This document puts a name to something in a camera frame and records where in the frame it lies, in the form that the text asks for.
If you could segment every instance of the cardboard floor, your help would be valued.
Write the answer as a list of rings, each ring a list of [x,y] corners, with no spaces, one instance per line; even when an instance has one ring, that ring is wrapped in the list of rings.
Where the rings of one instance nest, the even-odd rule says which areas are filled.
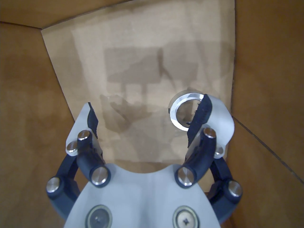
[[[135,172],[182,163],[170,100],[194,88],[230,109],[234,0],[134,0],[42,31],[73,117],[91,102],[104,159]],[[208,191],[210,173],[200,183]]]

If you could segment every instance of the metal washer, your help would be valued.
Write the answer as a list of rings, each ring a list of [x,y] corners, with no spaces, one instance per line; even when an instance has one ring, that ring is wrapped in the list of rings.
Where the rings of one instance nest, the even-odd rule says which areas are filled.
[[[199,228],[200,221],[195,211],[189,206],[178,207],[173,214],[174,228]]]
[[[202,101],[204,98],[204,94],[200,91],[194,90],[194,91],[189,91],[189,90],[183,90],[176,94],[170,101],[169,103],[169,115],[171,122],[174,124],[175,127],[188,131],[188,127],[183,126],[177,119],[177,110],[179,107],[190,100],[198,100]]]
[[[103,204],[94,206],[85,219],[86,228],[110,228],[112,225],[112,213]]]

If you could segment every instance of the metal ring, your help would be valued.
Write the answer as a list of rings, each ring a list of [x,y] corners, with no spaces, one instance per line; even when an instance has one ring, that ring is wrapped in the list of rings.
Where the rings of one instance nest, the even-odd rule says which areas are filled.
[[[169,104],[169,114],[170,114],[170,119],[171,122],[174,124],[175,127],[184,130],[184,131],[188,131],[188,127],[183,126],[178,120],[177,120],[177,110],[179,109],[179,107],[190,100],[198,100],[198,101],[202,101],[202,99],[204,98],[204,94],[202,94],[202,92],[199,91],[189,91],[189,90],[184,90],[179,92],[178,94],[176,94],[176,96],[174,96],[172,98],[172,100],[170,101]]]
[[[183,225],[183,224],[180,225],[179,224],[180,220],[179,220],[178,217],[182,213],[190,215],[191,220],[187,220],[188,224],[185,224],[185,225]],[[183,205],[183,206],[178,207],[174,211],[174,214],[173,214],[173,227],[174,228],[181,228],[181,227],[188,226],[188,225],[191,228],[199,228],[199,226],[200,226],[200,220],[199,220],[199,217],[197,216],[197,214],[195,213],[195,211],[192,208],[190,208],[189,206]]]
[[[101,211],[102,214],[106,214],[106,220],[104,220],[104,217],[100,217],[101,220],[99,220],[98,214],[96,213],[96,211]],[[96,205],[94,206],[87,214],[87,217],[85,219],[85,226],[86,228],[96,228],[96,227],[100,227],[100,223],[102,224],[102,227],[105,228],[110,228],[112,225],[112,213],[110,211],[110,209],[108,207],[106,207],[103,204],[100,205]],[[96,222],[98,223],[97,226],[95,226],[94,224],[92,224],[91,222]]]

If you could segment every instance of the black plastic part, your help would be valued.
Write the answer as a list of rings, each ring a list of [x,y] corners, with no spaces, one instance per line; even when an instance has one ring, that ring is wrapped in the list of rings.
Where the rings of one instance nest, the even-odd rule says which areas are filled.
[[[51,204],[64,219],[69,216],[80,194],[78,185],[74,181],[77,169],[76,157],[66,155],[55,176],[60,179],[59,188],[55,192],[47,192]]]
[[[229,181],[223,181],[217,189],[217,193],[209,199],[220,224],[231,216],[242,197],[234,197],[230,194],[228,190]]]
[[[77,141],[78,155],[77,155],[77,165],[80,168],[83,175],[91,182],[91,173],[96,168],[104,166],[104,161],[100,158],[96,149],[92,144],[92,134],[85,140]]]
[[[228,184],[233,179],[223,158],[215,159],[210,169],[215,183],[208,193],[208,199],[219,223],[223,223],[231,216],[242,196],[234,197],[229,192]]]
[[[202,101],[200,102],[192,122],[187,131],[188,136],[188,148],[195,138],[196,134],[200,131],[203,124],[207,123],[212,112],[212,102],[207,94],[204,94]]]
[[[191,156],[182,165],[192,171],[194,175],[194,182],[192,185],[197,183],[210,168],[214,161],[215,150],[216,138],[209,138],[202,131],[200,145],[194,149]],[[176,182],[183,188],[190,188],[192,186],[184,186],[179,182],[179,180]]]
[[[95,137],[98,138],[98,136],[97,136],[98,119],[97,119],[97,116],[94,112],[94,109],[93,109],[91,103],[89,102],[88,104],[90,106],[90,112],[88,115],[88,127],[93,131]]]
[[[210,166],[214,181],[232,179],[231,172],[228,168],[226,161],[221,157],[219,159],[214,159]]]
[[[83,175],[89,181],[91,181],[91,171],[105,165],[100,156],[93,149],[87,149],[79,153],[77,156],[77,164]]]

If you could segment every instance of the metal pin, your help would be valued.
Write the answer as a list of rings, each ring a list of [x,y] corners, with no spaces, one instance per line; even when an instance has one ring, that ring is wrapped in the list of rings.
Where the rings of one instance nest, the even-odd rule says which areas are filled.
[[[60,179],[57,177],[51,178],[47,183],[47,192],[55,192],[60,186]]]
[[[216,155],[221,155],[223,153],[224,153],[224,149],[222,147],[217,147],[216,148],[216,152],[215,152]]]
[[[215,133],[215,130],[212,129],[212,128],[204,128],[204,134],[205,136],[209,137],[209,138],[216,138],[216,133]]]
[[[77,141],[72,141],[72,142],[70,142],[70,143],[67,145],[66,149],[67,149],[70,153],[76,151],[76,150],[77,150]]]
[[[241,185],[237,181],[234,181],[234,180],[231,180],[228,183],[228,190],[229,190],[230,194],[234,197],[239,197],[243,193]]]
[[[104,167],[98,167],[94,170],[91,176],[91,181],[94,185],[102,185],[108,178],[108,170]]]
[[[90,131],[89,130],[82,130],[81,132],[79,132],[78,134],[78,140],[82,141],[87,139],[90,136]]]
[[[184,186],[191,186],[194,182],[193,173],[186,167],[179,168],[177,176],[178,180]]]

